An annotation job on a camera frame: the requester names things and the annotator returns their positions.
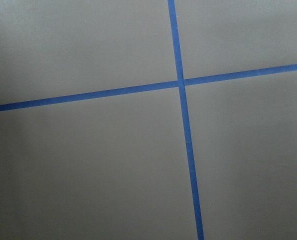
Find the blue tape strip crossing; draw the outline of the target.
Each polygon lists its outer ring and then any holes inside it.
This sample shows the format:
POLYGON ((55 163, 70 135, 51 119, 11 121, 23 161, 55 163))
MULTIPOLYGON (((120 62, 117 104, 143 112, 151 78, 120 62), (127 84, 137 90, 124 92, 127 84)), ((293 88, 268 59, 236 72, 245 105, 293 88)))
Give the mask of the blue tape strip crossing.
POLYGON ((195 165, 195 158, 194 158, 191 125, 190 125, 190 119, 189 119, 187 94, 186 94, 186 88, 184 84, 184 71, 183 71, 183 63, 182 63, 182 55, 181 55, 179 28, 178 28, 178 22, 177 22, 176 4, 173 0, 169 0, 167 2, 167 5, 168 5, 168 12, 169 12, 170 26, 171 26, 172 44, 173 44, 177 85, 178 85, 178 92, 179 92, 179 99, 180 99, 180 106, 181 106, 183 131, 184 131, 184 137, 185 137, 186 155, 187 155, 187 161, 188 161, 188 170, 189 170, 189 177, 190 177, 195 225, 196 225, 196 231, 197 231, 197 238, 199 240, 203 240, 205 236, 204 236, 203 220, 202 220, 202 213, 201 213, 201 206, 200 206, 200 196, 199 196, 198 181, 197 181, 197 174, 196 174, 196 165, 195 165))

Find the blue tape strip long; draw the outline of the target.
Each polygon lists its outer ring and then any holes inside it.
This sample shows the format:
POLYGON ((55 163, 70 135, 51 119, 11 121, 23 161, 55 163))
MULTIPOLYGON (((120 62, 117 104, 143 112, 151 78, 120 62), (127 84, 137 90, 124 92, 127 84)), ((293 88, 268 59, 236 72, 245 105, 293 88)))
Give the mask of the blue tape strip long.
MULTIPOLYGON (((293 72, 293 71, 297 71, 297 64, 195 77, 195 78, 185 79, 183 81, 183 84, 184 86, 192 86, 192 85, 200 85, 200 84, 213 83, 213 82, 235 80, 235 79, 241 79, 241 78, 273 75, 273 74, 293 72)), ((112 96, 129 95, 134 93, 150 92, 150 91, 157 91, 157 90, 163 90, 163 89, 171 89, 171 88, 177 88, 178 86, 179 84, 177 81, 167 81, 167 82, 160 82, 160 83, 101 90, 101 91, 95 91, 95 92, 79 93, 79 94, 66 95, 66 96, 57 96, 57 97, 44 98, 44 99, 0 104, 0 112, 54 105, 54 104, 69 103, 69 102, 84 101, 84 100, 90 100, 90 99, 106 98, 106 97, 112 97, 112 96)))

